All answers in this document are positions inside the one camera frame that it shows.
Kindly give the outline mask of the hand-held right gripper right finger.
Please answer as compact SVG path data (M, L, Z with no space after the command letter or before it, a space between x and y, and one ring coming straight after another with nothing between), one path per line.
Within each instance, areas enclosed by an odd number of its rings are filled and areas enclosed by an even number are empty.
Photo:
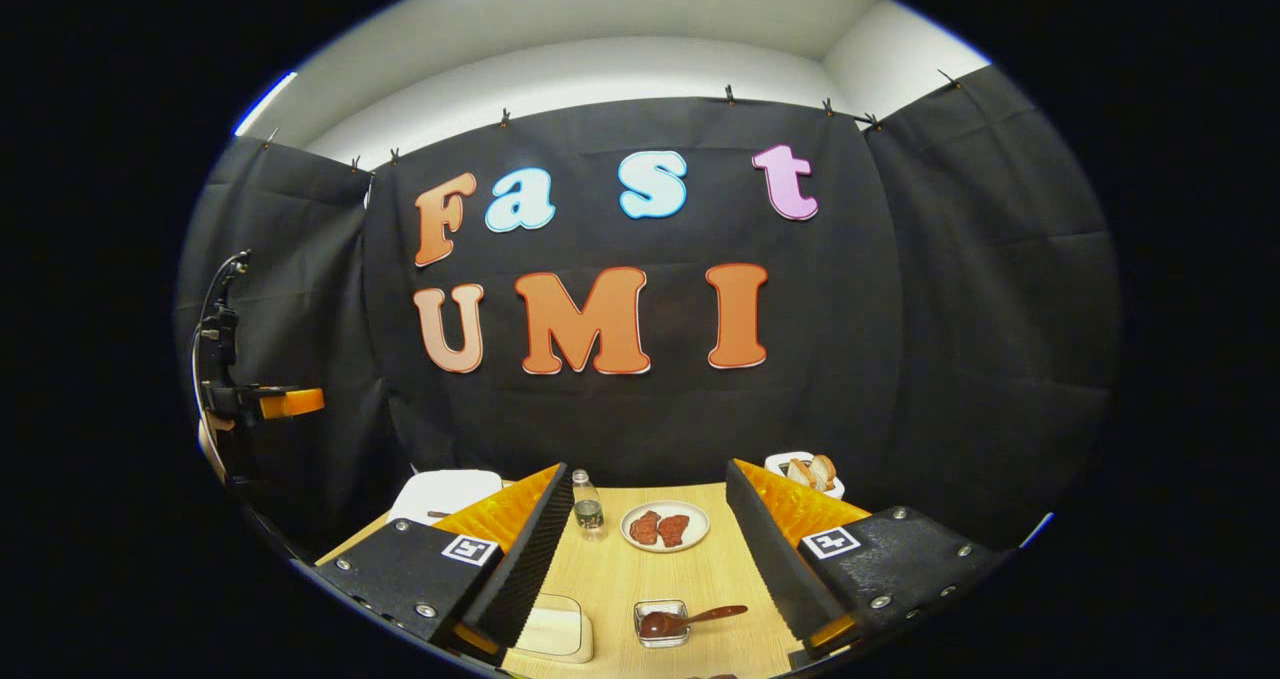
M727 464L726 500L813 659L867 652L911 630L1006 560L915 509L868 512L739 459Z

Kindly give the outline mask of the white rice cooker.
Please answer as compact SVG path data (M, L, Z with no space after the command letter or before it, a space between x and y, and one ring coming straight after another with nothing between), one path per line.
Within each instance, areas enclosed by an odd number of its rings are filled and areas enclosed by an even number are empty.
M407 520L433 525L503 488L503 480L494 471L475 469L420 471L399 491L387 514L387 523Z

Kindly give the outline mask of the wire chopstick holder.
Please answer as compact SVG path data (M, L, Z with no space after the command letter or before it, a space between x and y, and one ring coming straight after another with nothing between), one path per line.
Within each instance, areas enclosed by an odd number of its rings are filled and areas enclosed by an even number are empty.
M653 612L668 612L677 618L689 615L687 607L681 600L643 601L634 605L634 629L637 642L646 648L664 648L686 644L691 635L689 626L662 635L645 635L643 633L644 619Z

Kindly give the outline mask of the cream box of rice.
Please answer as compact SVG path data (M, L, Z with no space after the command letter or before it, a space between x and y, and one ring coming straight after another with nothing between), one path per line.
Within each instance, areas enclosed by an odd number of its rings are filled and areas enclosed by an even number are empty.
M540 593L513 651L562 664L590 662L595 656L593 621L576 600Z

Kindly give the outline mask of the white round plate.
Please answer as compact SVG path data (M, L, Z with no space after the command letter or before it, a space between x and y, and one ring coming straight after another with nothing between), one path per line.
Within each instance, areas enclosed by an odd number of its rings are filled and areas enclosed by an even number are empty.
M684 544L678 546L678 547L673 547L673 548L666 548L663 546L660 538L658 539L658 542L654 546L640 546L640 544L635 543L634 541L631 541L628 538L628 533L627 533L630 523L635 518L643 515L648 510L658 512L662 518L672 515L672 514L686 514L686 515L689 515L690 516L690 524L689 524L687 530L684 534ZM655 502L641 503L641 505L631 509L630 511L627 511L622 516L622 519L620 520L620 534L621 534L621 537L626 542L628 542L632 547L636 547L639 550L643 550L643 551L646 551L646 552L652 552L652 553L673 553L673 552L680 552L680 551L684 551L684 550L689 550L689 548L694 547L695 544L698 544L707 536L707 533L709 532L709 529L710 529L710 519L707 515L707 512L703 511L700 507L692 505L692 503L681 502L681 501L668 501L668 500L664 500L664 501L655 501Z

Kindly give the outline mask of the dark wooden spoon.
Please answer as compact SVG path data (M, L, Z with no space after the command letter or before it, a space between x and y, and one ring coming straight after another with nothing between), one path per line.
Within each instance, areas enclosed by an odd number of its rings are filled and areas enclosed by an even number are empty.
M645 614L637 629L637 635L644 641L667 641L685 637L689 628L695 623L707 623L742 615L749 611L745 605L728 605L709 609L692 616L677 612L652 611Z

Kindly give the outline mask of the black backdrop cloth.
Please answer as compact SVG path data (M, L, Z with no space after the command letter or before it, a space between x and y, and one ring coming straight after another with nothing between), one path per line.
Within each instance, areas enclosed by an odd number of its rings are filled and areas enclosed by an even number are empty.
M244 383L326 405L225 445L310 553L413 471L607 487L829 456L846 498L1020 544L1082 468L1120 340L1101 205L993 67L879 127L660 97L520 117L355 172L238 138L175 288L183 389L215 270Z

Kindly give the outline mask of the ceiling light strip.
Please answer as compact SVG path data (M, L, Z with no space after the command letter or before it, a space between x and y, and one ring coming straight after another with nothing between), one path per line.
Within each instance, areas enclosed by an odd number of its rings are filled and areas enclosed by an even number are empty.
M289 85L296 79L298 73L296 70L289 70L280 76L271 87L255 100L252 106L247 109L239 118L234 131L234 137L244 136L244 133L253 126L253 123L270 108L270 105L276 100L276 97L283 94Z

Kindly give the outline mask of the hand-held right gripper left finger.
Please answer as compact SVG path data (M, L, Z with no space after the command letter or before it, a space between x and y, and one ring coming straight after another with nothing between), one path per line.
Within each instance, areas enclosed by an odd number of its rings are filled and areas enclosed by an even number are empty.
M561 462L428 525L397 519L315 570L435 651L502 660L521 637L573 506Z

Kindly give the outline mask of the white toaster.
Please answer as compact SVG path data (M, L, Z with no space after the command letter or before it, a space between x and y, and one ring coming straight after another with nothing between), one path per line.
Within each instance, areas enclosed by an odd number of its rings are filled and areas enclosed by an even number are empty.
M805 464L809 464L809 461L812 460L813 456L814 456L814 454L808 452L808 451L791 451L791 452L783 452L783 454L771 455L769 457L765 459L765 469L768 469L769 471L773 471L774 474L778 474L778 475L785 477L786 479L788 479L785 475L785 473L786 473L786 468L787 468L788 460L791 457L797 457L797 459L803 460ZM832 491L829 491L829 492L822 492L822 491L819 491L819 492L823 493L823 495L826 495L826 496L829 496L831 498L835 498L835 500L842 500L844 498L845 488L844 488L844 483L837 477L837 471L836 471L836 478L835 478L835 488Z

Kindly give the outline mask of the clear plastic water bottle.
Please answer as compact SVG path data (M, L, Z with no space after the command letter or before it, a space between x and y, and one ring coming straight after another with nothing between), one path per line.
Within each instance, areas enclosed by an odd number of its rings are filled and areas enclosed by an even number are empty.
M571 480L576 523L588 533L599 532L604 528L605 519L598 488L582 469L573 470Z

